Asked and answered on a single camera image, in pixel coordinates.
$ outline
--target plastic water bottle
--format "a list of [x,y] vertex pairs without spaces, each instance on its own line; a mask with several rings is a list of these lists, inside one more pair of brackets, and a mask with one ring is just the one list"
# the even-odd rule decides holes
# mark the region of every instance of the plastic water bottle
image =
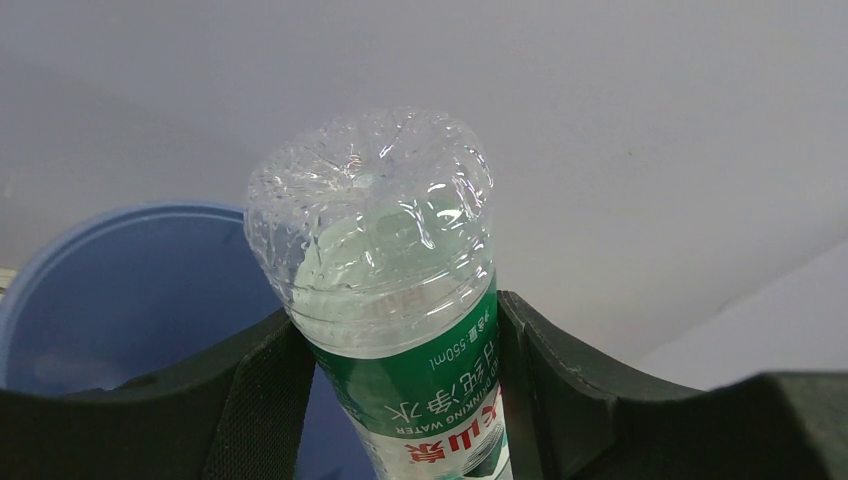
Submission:
[[491,192],[471,130],[414,109],[332,121],[251,177],[251,248],[380,479],[512,478]]

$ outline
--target black foam holder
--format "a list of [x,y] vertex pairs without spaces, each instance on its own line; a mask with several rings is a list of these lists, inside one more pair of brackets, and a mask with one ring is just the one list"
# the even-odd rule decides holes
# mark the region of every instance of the black foam holder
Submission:
[[[498,319],[517,480],[848,479],[848,375],[699,392],[616,361],[515,293],[499,292]],[[0,479],[290,479],[314,368],[280,311],[115,390],[0,391]]]

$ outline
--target blue plastic container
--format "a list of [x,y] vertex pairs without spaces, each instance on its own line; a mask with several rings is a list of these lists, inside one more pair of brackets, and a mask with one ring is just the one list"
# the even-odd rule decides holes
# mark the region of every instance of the blue plastic container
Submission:
[[[39,395],[114,388],[279,308],[240,209],[191,202],[116,210],[56,239],[10,285],[0,302],[0,387]],[[298,471],[305,480],[374,476],[320,371]]]

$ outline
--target green bottle label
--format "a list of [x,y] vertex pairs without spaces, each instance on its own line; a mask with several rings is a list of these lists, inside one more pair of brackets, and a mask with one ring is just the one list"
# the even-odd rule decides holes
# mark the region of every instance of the green bottle label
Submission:
[[313,346],[381,478],[497,478],[509,454],[496,315],[492,280],[471,313],[403,353],[357,359]]

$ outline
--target white wall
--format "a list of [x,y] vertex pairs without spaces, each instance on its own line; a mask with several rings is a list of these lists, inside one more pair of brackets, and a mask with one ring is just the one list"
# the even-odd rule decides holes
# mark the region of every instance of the white wall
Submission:
[[729,305],[637,367],[710,389],[765,370],[848,369],[848,242]]
[[117,205],[239,202],[296,131],[398,104],[487,146],[502,286],[627,361],[848,237],[843,0],[0,9],[0,264]]

